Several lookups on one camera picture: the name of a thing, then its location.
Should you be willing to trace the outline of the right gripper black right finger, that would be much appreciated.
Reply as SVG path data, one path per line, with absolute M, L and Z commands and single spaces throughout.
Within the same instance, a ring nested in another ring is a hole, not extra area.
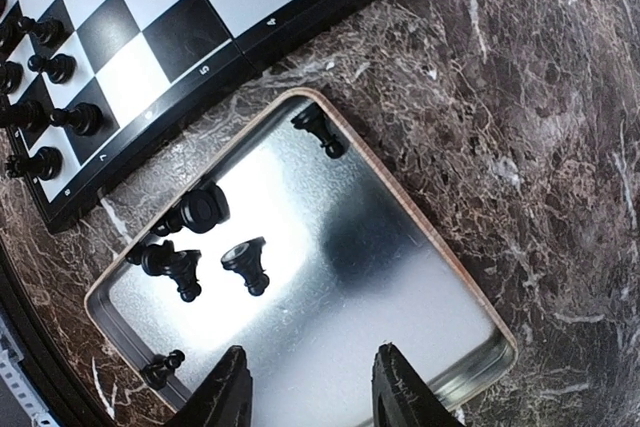
M 393 344 L 378 348 L 372 369 L 375 426 L 462 426 Z

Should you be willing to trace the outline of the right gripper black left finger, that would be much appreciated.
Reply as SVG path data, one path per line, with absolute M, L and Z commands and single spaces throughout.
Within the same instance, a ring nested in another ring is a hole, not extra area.
M 249 427 L 253 378 L 242 346 L 231 346 L 166 427 Z

